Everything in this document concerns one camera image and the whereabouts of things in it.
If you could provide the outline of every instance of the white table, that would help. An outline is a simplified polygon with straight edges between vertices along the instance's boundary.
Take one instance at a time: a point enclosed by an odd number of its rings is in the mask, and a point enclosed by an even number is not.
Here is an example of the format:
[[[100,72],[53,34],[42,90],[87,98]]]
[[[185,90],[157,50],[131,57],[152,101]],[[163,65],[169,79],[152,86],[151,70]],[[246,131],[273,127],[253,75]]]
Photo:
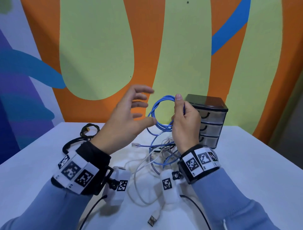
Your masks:
[[[64,156],[62,146],[78,137],[85,124],[60,123],[0,165],[0,226],[22,214],[30,205],[52,176],[55,165]],[[134,142],[148,145],[152,138],[145,130]],[[129,160],[143,158],[147,151],[147,148],[127,146],[112,154],[110,165],[124,166]],[[302,229],[303,170],[236,126],[223,127],[215,152],[238,188],[245,196],[260,202],[276,226],[282,230]],[[138,163],[139,161],[134,161],[129,165],[134,170]],[[151,172],[150,167],[146,167],[138,173],[137,184],[146,200],[154,198],[155,193],[161,191],[160,180]],[[147,220],[160,207],[162,198],[150,206],[144,206],[134,190],[133,182],[130,185],[130,196],[126,196],[122,206],[119,209],[108,207],[101,201],[89,217],[85,230],[118,227],[131,230],[151,229]],[[195,196],[191,186],[184,183],[181,187],[184,194]],[[82,219],[100,196],[101,194],[92,198]],[[174,210],[164,210],[153,229],[207,227],[196,207],[185,200]]]

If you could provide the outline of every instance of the painted wall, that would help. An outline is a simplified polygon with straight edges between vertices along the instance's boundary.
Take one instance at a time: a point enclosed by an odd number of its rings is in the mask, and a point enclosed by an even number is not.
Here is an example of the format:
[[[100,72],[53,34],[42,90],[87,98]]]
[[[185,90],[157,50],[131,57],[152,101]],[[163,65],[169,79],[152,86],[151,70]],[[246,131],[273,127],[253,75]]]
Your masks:
[[[36,138],[63,119],[106,122],[132,84],[155,89],[149,104],[219,96],[226,125],[268,143],[303,66],[301,0],[5,2],[0,94],[21,148],[30,132],[18,133],[20,124],[39,126]],[[172,113],[164,102],[157,119]]]

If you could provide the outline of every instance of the drawer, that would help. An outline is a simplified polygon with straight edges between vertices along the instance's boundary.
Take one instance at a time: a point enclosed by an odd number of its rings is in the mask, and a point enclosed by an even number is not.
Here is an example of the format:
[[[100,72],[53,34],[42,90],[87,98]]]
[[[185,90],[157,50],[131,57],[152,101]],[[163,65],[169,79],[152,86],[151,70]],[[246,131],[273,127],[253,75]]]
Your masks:
[[[216,148],[218,140],[219,137],[211,137],[206,135],[200,135],[199,137],[200,144],[209,148]]]
[[[209,124],[202,123],[200,125],[200,134],[209,135],[209,136],[220,136],[222,129],[222,124]]]
[[[226,112],[211,111],[211,110],[200,110],[196,109],[200,113],[201,122],[209,122],[216,124],[223,124],[226,116]]]

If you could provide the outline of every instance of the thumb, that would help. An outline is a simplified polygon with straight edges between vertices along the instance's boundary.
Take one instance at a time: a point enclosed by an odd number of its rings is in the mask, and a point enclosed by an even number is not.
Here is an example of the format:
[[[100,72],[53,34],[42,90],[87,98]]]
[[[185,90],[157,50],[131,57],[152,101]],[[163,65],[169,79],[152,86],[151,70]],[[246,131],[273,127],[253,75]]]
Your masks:
[[[175,117],[181,117],[184,115],[183,113],[184,108],[184,100],[181,94],[176,94],[175,97]]]
[[[139,130],[138,133],[142,132],[144,129],[151,127],[157,123],[156,118],[154,117],[146,117],[142,120],[137,120],[136,121],[139,125]]]

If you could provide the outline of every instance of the right hand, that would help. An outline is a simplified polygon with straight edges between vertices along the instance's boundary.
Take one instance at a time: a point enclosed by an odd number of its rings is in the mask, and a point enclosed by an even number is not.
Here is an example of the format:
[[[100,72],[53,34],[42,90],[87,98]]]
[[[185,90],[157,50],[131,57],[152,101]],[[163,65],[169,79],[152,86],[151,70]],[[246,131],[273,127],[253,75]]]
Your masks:
[[[172,137],[181,154],[199,144],[201,116],[189,102],[183,100],[181,94],[175,97],[175,114],[171,119],[174,120]]]

